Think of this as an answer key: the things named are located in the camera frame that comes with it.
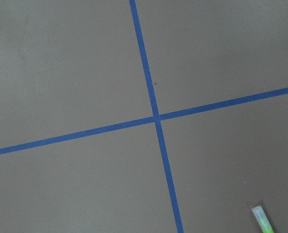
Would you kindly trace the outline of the green highlighter pen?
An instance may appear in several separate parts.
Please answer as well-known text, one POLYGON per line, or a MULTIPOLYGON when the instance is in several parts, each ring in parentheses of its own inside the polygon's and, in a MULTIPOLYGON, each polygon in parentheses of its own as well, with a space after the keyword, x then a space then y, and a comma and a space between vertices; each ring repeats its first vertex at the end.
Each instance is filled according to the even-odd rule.
POLYGON ((252 212, 263 233, 274 233, 274 230, 261 206, 253 207, 252 212))

